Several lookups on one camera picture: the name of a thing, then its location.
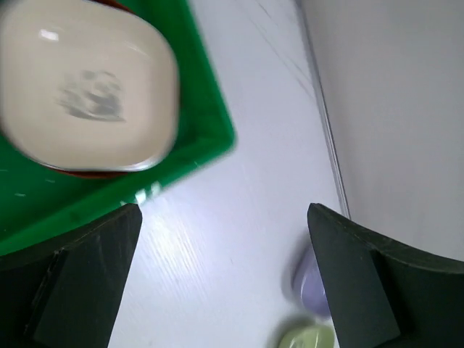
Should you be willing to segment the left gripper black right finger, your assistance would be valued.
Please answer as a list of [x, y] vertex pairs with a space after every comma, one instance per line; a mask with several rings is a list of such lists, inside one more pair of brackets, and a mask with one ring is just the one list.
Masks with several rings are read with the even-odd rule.
[[463, 346], [463, 262], [322, 204], [309, 206], [307, 224], [340, 347]]

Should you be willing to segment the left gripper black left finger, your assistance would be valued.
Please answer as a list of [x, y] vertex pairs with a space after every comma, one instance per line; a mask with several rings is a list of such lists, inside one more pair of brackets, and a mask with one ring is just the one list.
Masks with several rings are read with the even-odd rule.
[[107, 347], [141, 224], [126, 204], [1, 256], [1, 346]]

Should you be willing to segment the green square dish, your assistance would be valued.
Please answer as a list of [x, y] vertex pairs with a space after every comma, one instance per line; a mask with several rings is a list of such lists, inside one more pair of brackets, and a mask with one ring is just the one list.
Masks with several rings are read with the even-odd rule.
[[334, 330], [325, 325], [300, 326], [287, 331], [277, 348], [333, 348]]

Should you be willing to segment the red round plate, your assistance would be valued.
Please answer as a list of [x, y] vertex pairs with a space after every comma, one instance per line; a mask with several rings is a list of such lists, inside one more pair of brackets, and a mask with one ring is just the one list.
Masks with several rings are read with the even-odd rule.
[[[134, 12], [131, 9], [115, 0], [94, 0], [94, 2], [134, 15]], [[56, 169], [52, 167], [49, 167], [49, 169], [58, 173], [84, 179], [110, 179], [117, 178], [126, 174], [126, 172], [121, 171], [71, 171]]]

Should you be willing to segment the cream square dish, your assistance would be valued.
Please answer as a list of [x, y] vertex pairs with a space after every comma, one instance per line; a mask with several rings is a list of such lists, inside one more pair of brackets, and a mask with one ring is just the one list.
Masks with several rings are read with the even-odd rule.
[[178, 63], [153, 25], [98, 1], [1, 3], [1, 132], [70, 172], [136, 172], [178, 134]]

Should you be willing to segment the green plastic bin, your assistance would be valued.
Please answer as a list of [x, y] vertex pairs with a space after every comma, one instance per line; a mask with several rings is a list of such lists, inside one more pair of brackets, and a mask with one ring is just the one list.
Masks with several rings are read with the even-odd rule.
[[109, 179], [45, 168], [1, 140], [1, 253], [60, 236], [125, 204], [139, 203], [226, 153], [235, 133], [187, 1], [113, 1], [160, 30], [178, 60], [180, 124], [172, 151], [155, 167]]

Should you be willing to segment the upper left purple square dish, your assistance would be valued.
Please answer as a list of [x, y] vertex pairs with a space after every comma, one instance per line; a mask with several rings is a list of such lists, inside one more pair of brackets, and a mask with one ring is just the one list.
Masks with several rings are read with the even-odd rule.
[[331, 318], [326, 290], [311, 244], [304, 249], [297, 263], [291, 289], [303, 308], [311, 315], [322, 320]]

